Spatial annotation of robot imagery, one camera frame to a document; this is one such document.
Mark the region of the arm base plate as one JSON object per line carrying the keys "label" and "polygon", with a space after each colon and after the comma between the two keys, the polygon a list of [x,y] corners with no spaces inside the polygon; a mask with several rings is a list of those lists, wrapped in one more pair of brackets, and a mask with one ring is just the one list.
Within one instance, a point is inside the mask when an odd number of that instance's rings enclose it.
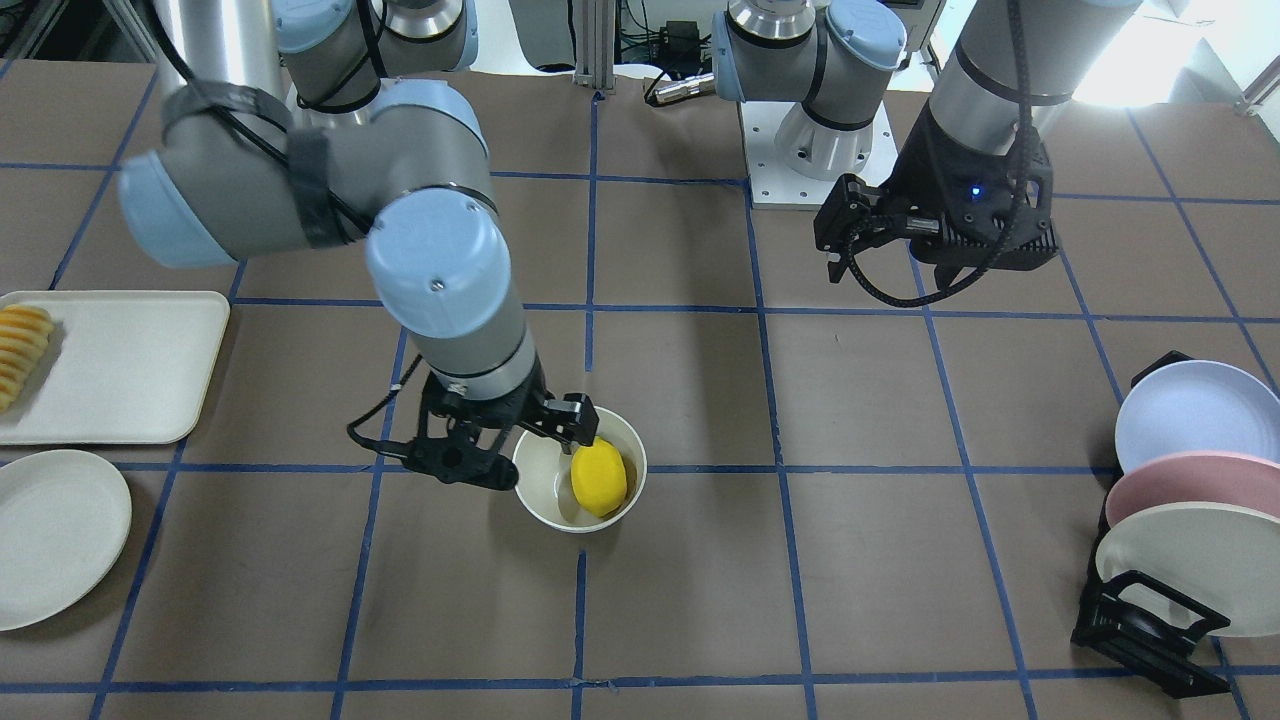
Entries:
{"label": "arm base plate", "polygon": [[[833,179],[815,179],[797,173],[786,164],[774,146],[776,133],[791,106],[790,102],[739,105],[742,149],[755,209],[815,210],[835,186]],[[872,127],[874,136],[870,146],[861,155],[861,165],[852,169],[852,173],[864,184],[874,187],[890,177],[899,155],[884,104],[877,109]]]}

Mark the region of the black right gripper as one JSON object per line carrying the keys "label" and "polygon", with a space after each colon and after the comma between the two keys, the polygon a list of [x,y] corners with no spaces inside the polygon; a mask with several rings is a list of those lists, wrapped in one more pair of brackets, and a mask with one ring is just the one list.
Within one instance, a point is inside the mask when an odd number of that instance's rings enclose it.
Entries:
{"label": "black right gripper", "polygon": [[431,372],[421,393],[417,434],[407,443],[401,462],[444,484],[511,491],[518,483],[518,469],[500,447],[512,429],[575,448],[593,446],[598,427],[590,396],[554,397],[547,389],[539,360],[512,389],[494,398],[474,398],[470,384]]}

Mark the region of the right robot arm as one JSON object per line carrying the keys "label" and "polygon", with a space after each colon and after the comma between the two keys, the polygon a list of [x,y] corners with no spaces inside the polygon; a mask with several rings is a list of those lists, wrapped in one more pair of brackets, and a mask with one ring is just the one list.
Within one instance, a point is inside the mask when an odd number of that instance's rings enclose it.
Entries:
{"label": "right robot arm", "polygon": [[169,268],[364,241],[428,379],[415,436],[358,446],[444,483],[513,489],[516,427],[596,441],[582,393],[545,383],[492,196],[488,142],[439,70],[477,54],[471,1],[145,1],[166,74],[163,141],[118,191]]}

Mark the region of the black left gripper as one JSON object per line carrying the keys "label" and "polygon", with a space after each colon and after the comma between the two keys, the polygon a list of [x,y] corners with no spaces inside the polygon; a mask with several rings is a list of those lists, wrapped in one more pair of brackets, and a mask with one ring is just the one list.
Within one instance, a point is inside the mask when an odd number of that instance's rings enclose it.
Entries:
{"label": "black left gripper", "polygon": [[[995,260],[996,270],[1030,272],[1059,254],[1051,218],[1053,169],[1038,131],[1030,136],[1034,152],[1027,199],[1012,238]],[[915,208],[940,219],[937,234],[911,241],[918,261],[978,266],[1010,218],[1016,170],[1011,152],[989,155],[968,149],[946,135],[931,108],[924,108],[879,188],[855,174],[842,174],[819,206],[812,227],[815,249],[828,254],[828,282],[838,284],[850,275],[859,284],[872,284],[858,255],[902,240],[879,213],[878,202],[890,211]]]}

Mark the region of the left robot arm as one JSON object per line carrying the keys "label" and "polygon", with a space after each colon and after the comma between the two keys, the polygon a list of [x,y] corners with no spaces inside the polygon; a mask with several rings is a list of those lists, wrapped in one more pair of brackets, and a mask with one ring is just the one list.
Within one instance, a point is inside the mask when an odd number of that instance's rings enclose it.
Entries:
{"label": "left robot arm", "polygon": [[731,1],[714,19],[716,91],[786,102],[774,141],[831,181],[813,222],[832,283],[896,307],[947,299],[992,270],[1059,255],[1043,129],[1073,100],[1135,1],[978,1],[887,178],[858,176],[908,29],[878,1]]}

